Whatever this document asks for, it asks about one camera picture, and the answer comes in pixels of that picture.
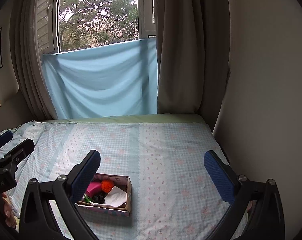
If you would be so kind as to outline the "person's left hand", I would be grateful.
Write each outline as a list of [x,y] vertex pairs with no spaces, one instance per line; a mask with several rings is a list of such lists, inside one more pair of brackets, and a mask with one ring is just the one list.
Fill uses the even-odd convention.
[[17,225],[17,222],[16,222],[15,216],[12,212],[12,206],[7,201],[7,194],[2,193],[1,196],[2,196],[2,199],[3,199],[3,202],[4,202],[5,222],[6,222],[8,227],[11,227],[11,228],[15,229],[16,225]]

